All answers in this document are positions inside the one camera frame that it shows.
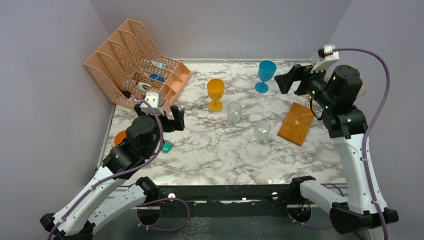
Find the yellow plastic wine glass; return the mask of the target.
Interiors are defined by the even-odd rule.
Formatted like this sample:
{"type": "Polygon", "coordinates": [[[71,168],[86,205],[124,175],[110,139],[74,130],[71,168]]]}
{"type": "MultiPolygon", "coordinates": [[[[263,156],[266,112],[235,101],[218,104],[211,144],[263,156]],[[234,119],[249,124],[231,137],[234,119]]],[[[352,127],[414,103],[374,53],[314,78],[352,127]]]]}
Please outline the yellow plastic wine glass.
{"type": "Polygon", "coordinates": [[[213,78],[207,83],[207,94],[211,101],[208,108],[212,112],[219,112],[223,109],[221,102],[225,92],[225,83],[222,79],[213,78]]]}

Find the orange plastic wine glass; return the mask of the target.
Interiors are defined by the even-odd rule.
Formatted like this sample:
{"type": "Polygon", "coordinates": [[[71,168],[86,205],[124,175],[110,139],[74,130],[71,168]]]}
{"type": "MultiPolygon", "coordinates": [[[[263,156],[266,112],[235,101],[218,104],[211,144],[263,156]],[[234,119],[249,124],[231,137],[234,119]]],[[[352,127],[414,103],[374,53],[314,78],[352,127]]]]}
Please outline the orange plastic wine glass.
{"type": "Polygon", "coordinates": [[[122,130],[122,131],[118,132],[116,134],[116,136],[114,137],[114,145],[115,146],[118,146],[119,144],[121,144],[124,141],[124,139],[126,137],[127,137],[127,134],[126,134],[126,131],[125,130],[122,130]]]}

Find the clear wine glass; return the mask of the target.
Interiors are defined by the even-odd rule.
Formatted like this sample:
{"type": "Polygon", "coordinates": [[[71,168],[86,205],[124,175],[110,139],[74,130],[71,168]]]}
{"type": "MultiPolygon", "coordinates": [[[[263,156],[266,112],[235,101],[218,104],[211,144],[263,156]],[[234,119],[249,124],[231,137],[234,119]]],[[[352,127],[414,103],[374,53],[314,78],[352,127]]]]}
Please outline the clear wine glass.
{"type": "Polygon", "coordinates": [[[317,53],[317,52],[313,52],[311,55],[310,55],[310,61],[311,62],[313,62],[314,64],[317,64],[317,63],[319,63],[319,62],[321,62],[322,60],[321,60],[321,58],[320,58],[320,56],[319,56],[319,54],[317,53]]]}

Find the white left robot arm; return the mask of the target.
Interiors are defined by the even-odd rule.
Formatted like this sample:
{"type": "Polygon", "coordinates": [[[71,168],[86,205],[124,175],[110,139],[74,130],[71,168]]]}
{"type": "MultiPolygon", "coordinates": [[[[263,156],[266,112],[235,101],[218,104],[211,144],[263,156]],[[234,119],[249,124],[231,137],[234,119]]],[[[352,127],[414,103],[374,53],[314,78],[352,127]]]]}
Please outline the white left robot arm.
{"type": "Polygon", "coordinates": [[[173,119],[160,107],[136,104],[137,118],[125,130],[125,138],[103,159],[89,183],[64,208],[40,219],[49,240],[91,240],[105,225],[138,204],[152,205],[159,188],[141,177],[126,192],[108,199],[135,172],[151,163],[165,143],[164,133],[183,131],[184,110],[172,105],[173,119]]]}

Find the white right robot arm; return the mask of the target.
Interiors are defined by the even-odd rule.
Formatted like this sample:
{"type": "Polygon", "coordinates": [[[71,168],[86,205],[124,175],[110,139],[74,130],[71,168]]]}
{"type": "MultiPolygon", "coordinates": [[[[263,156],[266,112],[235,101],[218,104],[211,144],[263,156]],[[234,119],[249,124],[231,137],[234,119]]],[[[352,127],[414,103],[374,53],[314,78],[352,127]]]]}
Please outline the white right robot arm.
{"type": "Polygon", "coordinates": [[[296,64],[274,80],[282,94],[288,93],[295,81],[299,82],[295,94],[310,95],[322,107],[321,119],[344,170],[347,197],[334,193],[312,176],[303,176],[291,181],[289,199],[296,204],[304,200],[315,203],[328,213],[340,234],[397,222],[398,212],[388,208],[378,188],[366,136],[370,126],[354,104],[363,83],[360,72],[352,66],[339,65],[325,80],[325,72],[312,69],[311,65],[296,64]]]}

